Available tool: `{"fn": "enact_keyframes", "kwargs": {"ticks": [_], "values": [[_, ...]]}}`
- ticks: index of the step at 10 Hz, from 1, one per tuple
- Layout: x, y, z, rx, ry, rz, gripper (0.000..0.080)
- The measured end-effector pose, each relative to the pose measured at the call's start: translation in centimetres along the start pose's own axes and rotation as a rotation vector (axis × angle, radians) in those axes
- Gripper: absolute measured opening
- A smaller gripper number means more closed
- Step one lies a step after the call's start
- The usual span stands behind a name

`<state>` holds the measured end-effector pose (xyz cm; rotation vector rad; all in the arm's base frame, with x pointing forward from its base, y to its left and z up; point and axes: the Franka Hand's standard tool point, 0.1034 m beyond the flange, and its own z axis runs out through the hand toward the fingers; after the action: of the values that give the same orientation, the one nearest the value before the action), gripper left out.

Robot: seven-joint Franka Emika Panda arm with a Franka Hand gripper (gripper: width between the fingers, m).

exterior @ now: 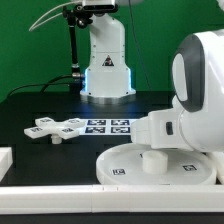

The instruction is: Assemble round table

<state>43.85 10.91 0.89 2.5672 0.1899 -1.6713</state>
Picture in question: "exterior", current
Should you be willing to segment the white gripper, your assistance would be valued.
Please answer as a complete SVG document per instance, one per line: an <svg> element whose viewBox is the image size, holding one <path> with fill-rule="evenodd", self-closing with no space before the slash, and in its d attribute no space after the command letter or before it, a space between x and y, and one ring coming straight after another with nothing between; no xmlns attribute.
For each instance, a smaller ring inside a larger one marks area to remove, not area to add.
<svg viewBox="0 0 224 224"><path fill-rule="evenodd" d="M131 124L131 141L150 145L153 149L183 148L179 129L180 112L175 109L149 112Z"/></svg>

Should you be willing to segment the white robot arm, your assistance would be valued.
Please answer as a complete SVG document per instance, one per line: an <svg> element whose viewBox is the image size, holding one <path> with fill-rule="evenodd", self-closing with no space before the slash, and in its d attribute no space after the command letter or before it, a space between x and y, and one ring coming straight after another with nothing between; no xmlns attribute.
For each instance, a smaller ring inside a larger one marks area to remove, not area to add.
<svg viewBox="0 0 224 224"><path fill-rule="evenodd" d="M90 64L81 97L101 104L135 95L125 63L124 26L107 14L122 0L83 0L90 25ZM131 125L131 141L154 149L224 151L224 30L194 33L172 61L173 107Z"/></svg>

